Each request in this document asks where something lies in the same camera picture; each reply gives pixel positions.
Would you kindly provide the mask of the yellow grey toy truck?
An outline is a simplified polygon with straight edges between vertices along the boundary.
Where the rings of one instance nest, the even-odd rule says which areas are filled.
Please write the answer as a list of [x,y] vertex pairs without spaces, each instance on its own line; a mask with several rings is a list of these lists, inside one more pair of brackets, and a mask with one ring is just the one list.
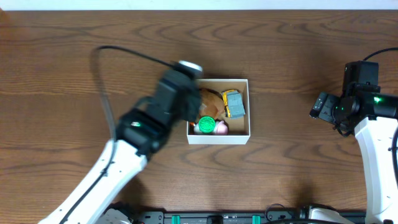
[[221,96],[227,118],[238,119],[246,114],[242,94],[238,90],[223,91]]

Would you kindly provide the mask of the pink toy cup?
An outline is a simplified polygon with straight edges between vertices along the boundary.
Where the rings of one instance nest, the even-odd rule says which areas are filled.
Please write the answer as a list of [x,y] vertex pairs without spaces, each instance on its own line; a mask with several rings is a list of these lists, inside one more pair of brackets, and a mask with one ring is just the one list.
[[201,134],[207,134],[207,135],[227,135],[228,133],[228,126],[224,121],[216,121],[215,122],[215,127],[212,130],[212,132],[209,133],[204,133],[203,131],[200,130],[200,127],[198,124],[196,124],[193,128],[193,133],[196,135],[201,135]]

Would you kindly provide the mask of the brown plush toy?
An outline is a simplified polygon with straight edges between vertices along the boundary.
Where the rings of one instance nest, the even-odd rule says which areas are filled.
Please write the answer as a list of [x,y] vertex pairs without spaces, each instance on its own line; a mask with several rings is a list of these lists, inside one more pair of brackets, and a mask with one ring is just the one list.
[[201,106],[199,116],[210,116],[213,119],[218,119],[224,112],[223,100],[212,91],[202,88],[200,90]]

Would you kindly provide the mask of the green round lid toy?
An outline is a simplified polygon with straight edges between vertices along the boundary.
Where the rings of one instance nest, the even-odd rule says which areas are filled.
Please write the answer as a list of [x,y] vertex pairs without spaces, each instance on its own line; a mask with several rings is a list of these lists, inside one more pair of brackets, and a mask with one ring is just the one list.
[[203,116],[198,122],[199,130],[202,133],[212,133],[215,129],[216,121],[211,116]]

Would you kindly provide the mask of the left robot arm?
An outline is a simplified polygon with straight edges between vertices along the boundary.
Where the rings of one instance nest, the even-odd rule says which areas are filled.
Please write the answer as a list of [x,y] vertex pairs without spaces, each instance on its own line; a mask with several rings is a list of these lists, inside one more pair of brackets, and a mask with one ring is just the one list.
[[100,157],[68,198],[42,223],[96,223],[123,187],[144,170],[180,120],[196,119],[201,105],[200,68],[175,67],[152,96],[122,115]]

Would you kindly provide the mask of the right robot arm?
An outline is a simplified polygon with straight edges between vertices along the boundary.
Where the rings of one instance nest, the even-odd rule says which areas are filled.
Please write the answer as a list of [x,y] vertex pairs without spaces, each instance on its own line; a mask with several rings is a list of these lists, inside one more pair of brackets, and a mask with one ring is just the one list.
[[366,223],[397,223],[397,97],[383,95],[379,65],[347,63],[341,96],[321,92],[310,117],[359,144],[366,181]]

